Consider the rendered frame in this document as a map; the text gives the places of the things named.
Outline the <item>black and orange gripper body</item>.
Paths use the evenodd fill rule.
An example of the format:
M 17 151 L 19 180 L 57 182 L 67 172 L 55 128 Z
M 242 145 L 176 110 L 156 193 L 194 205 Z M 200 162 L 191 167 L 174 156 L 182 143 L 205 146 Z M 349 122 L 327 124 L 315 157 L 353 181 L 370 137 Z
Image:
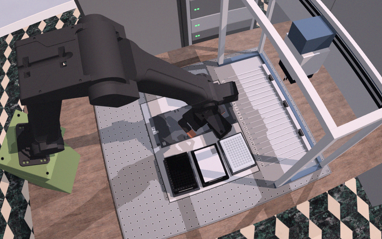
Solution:
M 192 126 L 194 131 L 197 131 L 198 129 L 200 129 L 200 126 L 194 121 L 193 111 L 195 111 L 195 110 L 193 108 L 191 108 L 189 111 L 187 111 L 185 114 L 183 114 L 182 119 L 180 119 L 178 121 L 178 124 L 180 125 L 180 127 L 182 127 L 182 129 L 186 133 L 188 133 L 191 130 L 190 126 Z M 199 113 L 197 111 L 195 111 L 195 112 L 198 114 L 205 114 L 205 113 L 208 113 L 209 111 L 210 110 L 208 110 L 207 112 L 204 112 L 204 113 Z M 221 105 L 218 105 L 218 112 L 220 114 L 223 114 L 225 112 L 225 109 Z M 190 126 L 187 123 L 189 123 Z

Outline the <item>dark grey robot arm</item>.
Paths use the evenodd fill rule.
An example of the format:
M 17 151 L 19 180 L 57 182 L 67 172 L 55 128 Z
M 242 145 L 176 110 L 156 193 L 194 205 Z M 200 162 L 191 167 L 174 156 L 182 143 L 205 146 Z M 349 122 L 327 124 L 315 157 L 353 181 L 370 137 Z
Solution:
M 16 125 L 22 167 L 47 164 L 50 154 L 65 150 L 60 112 L 66 99 L 89 96 L 91 105 L 118 108 L 138 100 L 139 92 L 153 94 L 184 101 L 199 113 L 210 110 L 193 111 L 193 118 L 200 127 L 208 123 L 219 140 L 231 131 L 218 105 L 238 100 L 235 82 L 213 83 L 207 74 L 145 52 L 126 39 L 123 25 L 103 15 L 16 41 L 15 52 L 20 103 L 28 110 L 28 123 Z

